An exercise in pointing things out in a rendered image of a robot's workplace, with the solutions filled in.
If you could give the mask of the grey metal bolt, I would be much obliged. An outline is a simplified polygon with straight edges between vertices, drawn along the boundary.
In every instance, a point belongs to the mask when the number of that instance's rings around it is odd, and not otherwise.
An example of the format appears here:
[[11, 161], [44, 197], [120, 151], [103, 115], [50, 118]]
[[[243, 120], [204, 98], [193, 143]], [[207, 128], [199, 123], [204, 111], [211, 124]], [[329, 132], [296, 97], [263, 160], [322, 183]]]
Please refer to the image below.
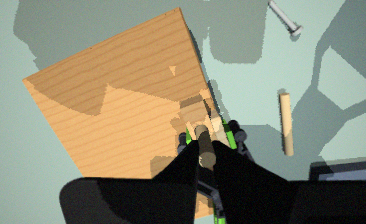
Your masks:
[[290, 27], [293, 31], [291, 33], [292, 37], [298, 35], [304, 28], [300, 25], [297, 27], [288, 17], [287, 15], [276, 5], [273, 0], [268, 1], [268, 5], [279, 15], [279, 17]]

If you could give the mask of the light wooden board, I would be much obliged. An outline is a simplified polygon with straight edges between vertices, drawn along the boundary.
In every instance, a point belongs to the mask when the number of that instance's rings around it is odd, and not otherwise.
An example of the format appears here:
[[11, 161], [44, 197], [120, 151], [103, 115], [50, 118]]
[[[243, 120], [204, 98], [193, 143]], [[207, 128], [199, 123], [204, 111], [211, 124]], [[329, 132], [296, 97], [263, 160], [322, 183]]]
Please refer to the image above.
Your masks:
[[181, 101], [216, 109], [180, 7], [22, 81], [83, 177], [152, 179], [178, 155]]

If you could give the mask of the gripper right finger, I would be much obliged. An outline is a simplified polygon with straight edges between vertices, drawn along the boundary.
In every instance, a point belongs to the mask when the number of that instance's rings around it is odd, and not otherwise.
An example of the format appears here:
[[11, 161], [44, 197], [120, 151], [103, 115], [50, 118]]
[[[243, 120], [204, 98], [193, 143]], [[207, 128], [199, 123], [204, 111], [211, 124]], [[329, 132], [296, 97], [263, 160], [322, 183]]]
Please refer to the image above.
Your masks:
[[366, 215], [366, 180], [291, 180], [219, 140], [213, 172], [227, 224], [303, 224], [312, 216]]

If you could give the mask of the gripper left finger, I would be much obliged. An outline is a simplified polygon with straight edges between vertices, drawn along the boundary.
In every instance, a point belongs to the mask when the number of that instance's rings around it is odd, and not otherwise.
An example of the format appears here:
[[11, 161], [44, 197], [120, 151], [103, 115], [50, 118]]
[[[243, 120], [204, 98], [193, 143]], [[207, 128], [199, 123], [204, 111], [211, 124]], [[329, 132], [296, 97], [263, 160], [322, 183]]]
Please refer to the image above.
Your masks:
[[191, 140], [152, 179], [81, 177], [59, 202], [66, 224], [194, 224], [199, 143]]

